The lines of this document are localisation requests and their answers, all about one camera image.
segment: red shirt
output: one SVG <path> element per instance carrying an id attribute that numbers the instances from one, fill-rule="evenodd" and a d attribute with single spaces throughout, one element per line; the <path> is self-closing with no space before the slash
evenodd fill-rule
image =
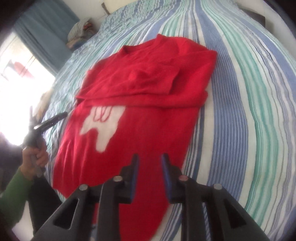
<path id="1" fill-rule="evenodd" d="M 168 207 L 160 156 L 182 167 L 217 53 L 183 37 L 157 35 L 99 61 L 77 95 L 54 167 L 54 188 L 118 175 L 138 153 L 135 199 L 120 206 L 123 241 L 147 241 Z"/>

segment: bed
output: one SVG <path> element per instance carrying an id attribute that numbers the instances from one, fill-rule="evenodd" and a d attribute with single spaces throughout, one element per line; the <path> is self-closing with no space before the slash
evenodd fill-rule
<path id="1" fill-rule="evenodd" d="M 71 112 L 97 61 L 158 33 L 218 52 L 183 173 L 221 183 L 271 240 L 280 240 L 296 218 L 296 62 L 232 0 L 138 0 L 114 11 L 57 75 L 44 119 Z M 44 135 L 49 182 L 66 124 Z M 180 240 L 180 215 L 180 205 L 170 206 L 152 240 Z"/>

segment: blue curtain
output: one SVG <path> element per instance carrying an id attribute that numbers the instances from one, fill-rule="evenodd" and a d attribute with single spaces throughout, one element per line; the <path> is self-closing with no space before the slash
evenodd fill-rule
<path id="1" fill-rule="evenodd" d="M 54 76 L 71 56 L 67 36 L 79 18 L 61 0 L 37 0 L 14 24 L 14 31 Z"/>

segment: wall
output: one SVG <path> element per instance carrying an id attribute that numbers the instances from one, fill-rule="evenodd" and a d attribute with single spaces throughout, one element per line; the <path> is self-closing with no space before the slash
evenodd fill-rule
<path id="1" fill-rule="evenodd" d="M 98 30 L 107 16 L 101 4 L 103 0 L 63 0 L 78 18 L 91 18 Z"/>

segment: shirt sleeve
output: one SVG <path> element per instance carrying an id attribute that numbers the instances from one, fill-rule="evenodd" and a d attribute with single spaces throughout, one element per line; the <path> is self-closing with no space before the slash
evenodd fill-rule
<path id="1" fill-rule="evenodd" d="M 0 211 L 8 227 L 12 228 L 22 218 L 25 203 L 33 182 L 17 170 L 0 197 Z"/>

